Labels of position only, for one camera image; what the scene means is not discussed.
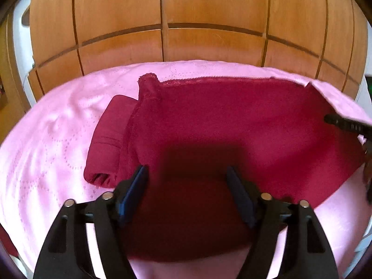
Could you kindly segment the right hand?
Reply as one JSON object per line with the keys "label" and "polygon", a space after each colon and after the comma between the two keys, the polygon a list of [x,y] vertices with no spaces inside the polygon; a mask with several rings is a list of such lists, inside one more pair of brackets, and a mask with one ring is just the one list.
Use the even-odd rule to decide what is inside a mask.
{"label": "right hand", "polygon": [[363,144],[364,149],[364,169],[363,169],[363,181],[366,186],[366,199],[369,204],[372,202],[372,186],[371,186],[371,179],[372,179],[372,153],[371,153],[371,141],[367,140]]}

